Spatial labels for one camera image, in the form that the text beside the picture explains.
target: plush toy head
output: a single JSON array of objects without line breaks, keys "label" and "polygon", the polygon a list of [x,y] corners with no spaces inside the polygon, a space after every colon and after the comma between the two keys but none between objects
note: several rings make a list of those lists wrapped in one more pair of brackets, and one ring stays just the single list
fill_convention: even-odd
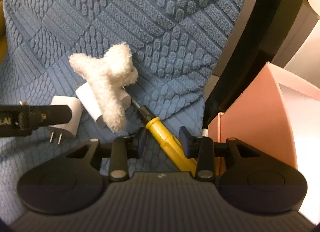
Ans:
[{"label": "plush toy head", "polygon": [[126,119],[117,93],[122,86],[133,84],[138,78],[130,47],[125,43],[114,45],[103,58],[73,54],[69,62],[74,71],[90,85],[103,120],[111,131],[124,129]]}]

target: blue textured fabric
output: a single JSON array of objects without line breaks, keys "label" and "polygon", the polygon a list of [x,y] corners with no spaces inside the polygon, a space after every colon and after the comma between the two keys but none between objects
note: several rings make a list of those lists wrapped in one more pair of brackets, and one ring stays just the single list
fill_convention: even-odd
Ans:
[{"label": "blue textured fabric", "polygon": [[[8,51],[0,68],[0,104],[50,104],[52,96],[75,96],[84,80],[68,63],[72,53],[101,57],[126,41],[139,78],[128,91],[178,135],[180,126],[199,135],[203,87],[227,43],[244,0],[4,0]],[[11,223],[24,208],[15,188],[31,168],[98,138],[102,142],[134,133],[141,125],[133,108],[126,131],[100,129],[84,112],[76,139],[49,143],[44,128],[30,137],[0,140],[0,218]],[[176,167],[151,139],[134,170],[171,171]],[[108,169],[103,161],[101,173]]]}]

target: yellow screwdriver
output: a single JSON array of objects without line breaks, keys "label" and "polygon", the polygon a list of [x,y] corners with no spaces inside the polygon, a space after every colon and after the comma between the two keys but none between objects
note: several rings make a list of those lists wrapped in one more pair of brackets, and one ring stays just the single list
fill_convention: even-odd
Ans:
[{"label": "yellow screwdriver", "polygon": [[194,158],[188,159],[185,157],[179,140],[162,124],[160,118],[152,114],[146,106],[139,105],[132,97],[131,101],[138,109],[138,116],[146,125],[146,129],[151,132],[160,144],[161,149],[177,168],[183,172],[191,172],[192,176],[195,176],[197,162]]}]

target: fuzzy white fabric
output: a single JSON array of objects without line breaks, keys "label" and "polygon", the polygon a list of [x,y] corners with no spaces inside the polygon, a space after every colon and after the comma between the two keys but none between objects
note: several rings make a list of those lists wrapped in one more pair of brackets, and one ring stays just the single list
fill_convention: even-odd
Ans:
[{"label": "fuzzy white fabric", "polygon": [[73,54],[69,62],[74,71],[90,85],[103,120],[111,131],[123,130],[126,118],[117,93],[122,86],[133,84],[138,78],[130,47],[126,43],[114,45],[103,58]]}]

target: white power adapter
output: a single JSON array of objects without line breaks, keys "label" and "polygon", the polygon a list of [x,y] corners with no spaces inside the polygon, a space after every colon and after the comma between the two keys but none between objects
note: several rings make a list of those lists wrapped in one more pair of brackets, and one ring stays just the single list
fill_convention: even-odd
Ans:
[{"label": "white power adapter", "polygon": [[58,144],[60,144],[62,136],[75,138],[82,115],[82,104],[80,100],[75,97],[54,96],[51,105],[68,105],[72,111],[72,118],[69,123],[46,127],[52,132],[50,142],[52,142],[55,132],[59,133]]},{"label": "white power adapter", "polygon": [[[121,101],[124,110],[126,110],[131,105],[131,96],[122,88],[119,90],[118,94],[118,98]],[[87,82],[76,90],[76,95],[97,125],[100,128],[105,127],[107,124],[103,121],[98,102]]]}]

